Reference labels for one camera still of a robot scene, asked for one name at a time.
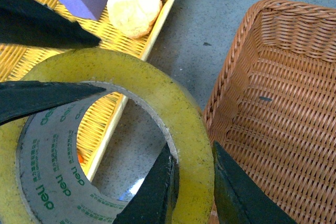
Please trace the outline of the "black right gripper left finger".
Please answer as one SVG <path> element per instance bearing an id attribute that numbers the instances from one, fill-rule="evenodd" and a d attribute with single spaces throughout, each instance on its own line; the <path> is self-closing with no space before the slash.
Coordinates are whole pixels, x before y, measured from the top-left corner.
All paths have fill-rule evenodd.
<path id="1" fill-rule="evenodd" d="M 6 81 L 1 83 L 1 125 L 106 91 L 88 83 Z"/>

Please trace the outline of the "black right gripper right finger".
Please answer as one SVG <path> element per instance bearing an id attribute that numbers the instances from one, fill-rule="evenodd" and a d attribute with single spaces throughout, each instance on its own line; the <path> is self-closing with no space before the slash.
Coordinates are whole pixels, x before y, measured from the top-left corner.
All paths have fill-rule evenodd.
<path id="1" fill-rule="evenodd" d="M 295 223 L 218 143 L 213 144 L 219 223 Z"/>

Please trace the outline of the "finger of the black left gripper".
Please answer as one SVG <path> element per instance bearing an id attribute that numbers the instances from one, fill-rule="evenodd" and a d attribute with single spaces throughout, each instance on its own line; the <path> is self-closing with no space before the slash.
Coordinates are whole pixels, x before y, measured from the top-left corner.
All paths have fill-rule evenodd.
<path id="1" fill-rule="evenodd" d="M 164 145 L 136 195 L 114 223 L 172 223 L 179 195 L 179 166 Z"/>
<path id="2" fill-rule="evenodd" d="M 1 43 L 59 49 L 96 47 L 101 39 L 35 0 L 1 0 Z"/>

